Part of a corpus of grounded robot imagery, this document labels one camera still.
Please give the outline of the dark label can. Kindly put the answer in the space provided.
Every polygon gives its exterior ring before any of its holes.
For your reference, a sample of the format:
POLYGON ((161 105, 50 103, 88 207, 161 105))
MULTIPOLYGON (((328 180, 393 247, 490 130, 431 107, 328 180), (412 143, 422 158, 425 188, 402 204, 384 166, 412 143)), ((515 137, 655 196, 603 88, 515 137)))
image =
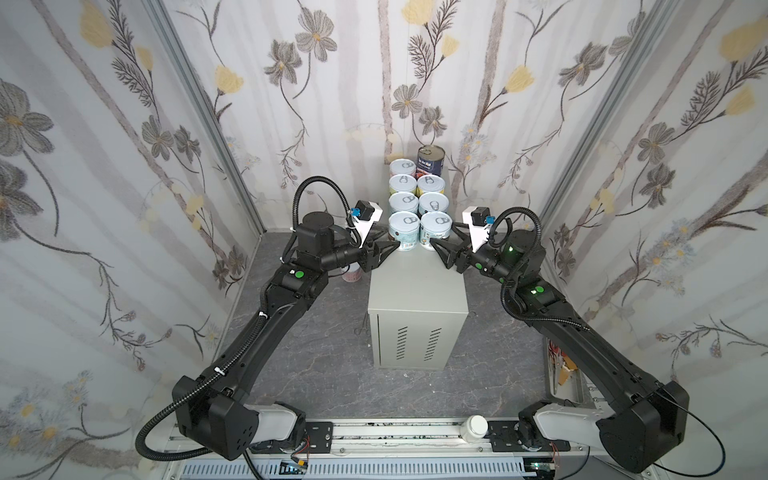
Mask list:
POLYGON ((388 219, 388 237, 399 243, 400 251, 410 251, 419 243, 420 226, 420 218, 415 213, 395 212, 388 219))

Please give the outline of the blue red tomato can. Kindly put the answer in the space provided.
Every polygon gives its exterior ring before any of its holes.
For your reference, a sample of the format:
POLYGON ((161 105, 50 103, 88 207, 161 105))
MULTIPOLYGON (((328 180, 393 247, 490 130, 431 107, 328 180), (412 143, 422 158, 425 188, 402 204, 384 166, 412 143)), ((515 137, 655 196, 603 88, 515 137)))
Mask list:
POLYGON ((416 159, 416 178, 425 175, 441 177, 445 150, 438 145, 423 145, 419 148, 416 159))

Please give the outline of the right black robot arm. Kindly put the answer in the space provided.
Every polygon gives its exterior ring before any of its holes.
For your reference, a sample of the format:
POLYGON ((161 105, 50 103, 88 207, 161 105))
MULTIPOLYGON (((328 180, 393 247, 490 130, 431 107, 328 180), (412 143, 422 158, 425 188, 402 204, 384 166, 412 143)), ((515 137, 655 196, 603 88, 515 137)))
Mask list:
POLYGON ((486 207, 465 212, 452 226, 459 240, 429 243, 448 269, 474 268, 497 281, 504 311, 559 347, 598 388, 607 407, 571 407, 541 401, 522 410, 517 441, 529 450, 565 441, 604 450, 621 468, 640 474, 679 446, 692 413, 677 382, 661 383, 590 327, 565 295, 543 279, 546 256, 541 221, 525 207, 491 216, 486 207))

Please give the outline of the yellow label can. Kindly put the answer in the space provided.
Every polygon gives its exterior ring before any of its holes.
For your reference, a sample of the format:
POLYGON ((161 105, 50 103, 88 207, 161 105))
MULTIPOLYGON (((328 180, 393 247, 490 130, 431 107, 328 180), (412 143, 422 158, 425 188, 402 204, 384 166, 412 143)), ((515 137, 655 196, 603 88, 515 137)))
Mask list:
POLYGON ((437 175, 422 175, 417 179, 417 195, 425 193, 440 193, 445 191, 445 180, 437 175))

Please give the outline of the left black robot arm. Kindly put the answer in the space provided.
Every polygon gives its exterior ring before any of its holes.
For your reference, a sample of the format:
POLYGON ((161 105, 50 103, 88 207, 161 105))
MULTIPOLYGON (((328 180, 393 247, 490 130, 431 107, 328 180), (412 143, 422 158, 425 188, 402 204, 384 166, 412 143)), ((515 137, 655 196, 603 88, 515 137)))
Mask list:
POLYGON ((252 444, 277 441, 298 444, 301 412, 275 403, 246 403, 255 381, 284 336, 309 311, 327 287, 332 271, 358 264, 364 272, 378 268, 399 246, 376 228, 382 208, 370 201, 350 204, 340 187, 312 176, 297 188, 291 209, 291 237, 279 267, 262 287, 259 309, 233 343, 195 378, 181 377, 173 401, 138 432, 135 449, 157 462, 175 462, 206 454, 227 460, 247 458, 252 444), (314 183, 332 188, 341 201, 344 223, 325 211, 299 214, 305 190, 314 183), (175 416, 179 432, 197 443, 194 450, 162 452, 150 448, 151 431, 175 416))

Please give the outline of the white dark can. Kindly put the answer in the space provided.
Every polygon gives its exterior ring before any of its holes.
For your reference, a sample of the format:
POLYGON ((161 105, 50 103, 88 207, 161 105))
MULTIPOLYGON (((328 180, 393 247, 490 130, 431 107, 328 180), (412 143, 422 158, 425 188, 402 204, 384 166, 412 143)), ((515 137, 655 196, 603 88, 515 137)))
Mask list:
POLYGON ((420 219, 420 244, 427 250, 433 250, 430 243, 433 238, 447 239, 452 228, 452 218, 445 212, 432 211, 424 213, 420 219))

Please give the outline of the pink white can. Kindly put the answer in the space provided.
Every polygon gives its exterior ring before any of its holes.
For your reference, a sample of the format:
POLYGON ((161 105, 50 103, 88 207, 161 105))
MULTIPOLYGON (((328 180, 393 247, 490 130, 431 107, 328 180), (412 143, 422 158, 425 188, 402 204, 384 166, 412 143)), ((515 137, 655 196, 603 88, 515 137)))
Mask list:
POLYGON ((410 159, 395 159, 389 164, 389 175, 391 177, 396 175, 414 177, 416 175, 416 163, 410 159))

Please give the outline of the teal label can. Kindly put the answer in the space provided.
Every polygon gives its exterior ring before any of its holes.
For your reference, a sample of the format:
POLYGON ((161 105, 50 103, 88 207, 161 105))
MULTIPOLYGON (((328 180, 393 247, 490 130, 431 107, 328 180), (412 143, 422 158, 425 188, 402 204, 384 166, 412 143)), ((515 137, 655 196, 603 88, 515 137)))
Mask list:
POLYGON ((417 214, 419 208, 419 198, 411 192, 396 192, 389 199, 390 213, 410 212, 417 214))

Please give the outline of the green label can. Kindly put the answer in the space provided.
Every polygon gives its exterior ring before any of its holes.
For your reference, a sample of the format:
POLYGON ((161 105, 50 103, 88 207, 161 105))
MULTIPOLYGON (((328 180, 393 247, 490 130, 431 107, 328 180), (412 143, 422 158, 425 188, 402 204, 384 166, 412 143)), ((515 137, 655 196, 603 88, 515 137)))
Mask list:
POLYGON ((388 181, 389 193, 391 195, 402 192, 414 194, 417 186, 417 179, 409 174, 393 175, 388 181))

